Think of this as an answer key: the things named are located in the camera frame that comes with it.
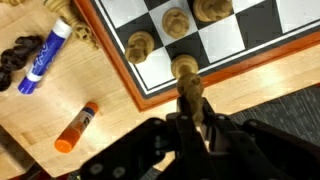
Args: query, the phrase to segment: chess pawn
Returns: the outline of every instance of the chess pawn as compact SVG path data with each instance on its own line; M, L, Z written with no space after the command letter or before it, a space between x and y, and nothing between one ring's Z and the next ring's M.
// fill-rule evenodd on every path
M23 3L24 0L0 0L0 3L10 4L11 6L17 6Z
M231 0L195 0L193 11L202 22L213 22L231 14Z
M184 96L190 105L195 125L201 126L204 119L202 112L204 87L201 77L196 74L198 72L197 61L189 55L180 55L173 60L171 71L178 80L178 93L180 96Z
M97 50L98 46L93 39L91 29L81 22L71 10L70 0L45 0L44 6L49 11L57 13L73 28L73 36L80 41L86 42L91 48Z
M139 31L130 36L125 56L132 64L139 64L147 59L153 49L153 37L145 31Z
M188 15L180 8L172 8L163 15L162 27L172 38L183 37L188 32L189 26Z

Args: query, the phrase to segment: chess piece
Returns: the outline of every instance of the chess piece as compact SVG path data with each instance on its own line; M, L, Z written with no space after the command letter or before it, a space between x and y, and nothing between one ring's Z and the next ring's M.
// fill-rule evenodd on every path
M27 64L27 58L39 51L42 39L39 36L19 37L18 46L5 50L1 54L0 92L7 90L11 85L11 72L22 69Z
M231 0L195 0L193 11L202 22L213 22L231 14Z
M73 28L73 36L80 41L86 42L94 50L98 46L94 40L91 29L84 22L80 21L71 10L70 0L45 0L44 6L49 11L57 13L62 19Z
M153 37L145 31L139 31L130 36L125 56L132 64L138 64L145 61L153 49Z
M172 8L163 15L162 27L172 38L178 39L186 35L189 26L188 15L180 8Z
M17 6L23 3L24 0L0 0L0 3L10 4L11 6Z
M201 82L201 77L196 74L197 71L197 61L189 55L178 56L173 60L171 65L171 72L178 80L178 93L188 101L195 125L201 126L204 119L202 112L202 93L204 87Z

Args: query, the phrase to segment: glue stick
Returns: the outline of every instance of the glue stick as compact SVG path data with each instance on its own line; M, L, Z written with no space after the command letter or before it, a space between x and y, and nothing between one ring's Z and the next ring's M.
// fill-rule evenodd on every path
M54 143L55 148L62 153L70 152L97 111L98 106L95 103L87 103L58 137Z

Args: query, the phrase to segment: chessboard border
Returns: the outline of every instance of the chessboard border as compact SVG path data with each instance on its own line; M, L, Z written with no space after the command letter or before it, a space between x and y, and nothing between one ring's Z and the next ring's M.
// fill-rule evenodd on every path
M176 89L171 89L167 92L161 93L149 99L144 99L133 78L128 72L126 65L122 61L122 58L117 51L117 48L113 44L107 31L105 30L103 22L101 22L99 15L95 12L95 8L91 1L73 1L80 10L83 17L85 18L86 22L92 28L95 37L97 38L102 49L108 56L112 66L116 70L127 92L131 96L131 99L133 100L134 104L140 112L154 108L158 105L174 100L178 97L178 92L176 91ZM244 60L240 63L236 63L234 65L221 69L218 72L204 76L202 78L202 81L204 83L204 86L207 87L221 82L223 80L226 80L228 78L242 74L244 72L247 72L251 69L265 65L272 61L278 60L285 56L310 48L317 44L320 44L320 31L311 33L300 39L284 44L278 48L271 49L257 56Z

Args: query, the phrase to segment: white square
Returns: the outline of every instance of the white square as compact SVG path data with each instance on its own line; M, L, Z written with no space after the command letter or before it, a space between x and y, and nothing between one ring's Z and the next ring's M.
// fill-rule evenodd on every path
M241 12L251 6L261 3L262 1L265 0L233 0L233 11L234 13Z
M189 26L189 30L185 36L188 36L198 30L196 23L195 23L193 16L192 16L192 12L189 8L188 2L186 0L170 0L170 1L162 4L161 6L156 7L155 9L150 11L151 19L154 22L156 29L159 33L159 36L162 40L162 43L165 46L178 40L178 39L174 39L171 36L167 35L167 33L163 30L163 27L162 27L163 15L168 10L175 8L175 7L182 9L189 17L190 26Z
M231 15L199 31L210 63L245 49L235 15Z
M174 79L171 59L165 47L153 51L146 61L136 65L148 89Z
M320 0L277 0L283 33L320 19Z
M148 12L144 0L102 0L102 4L116 28Z

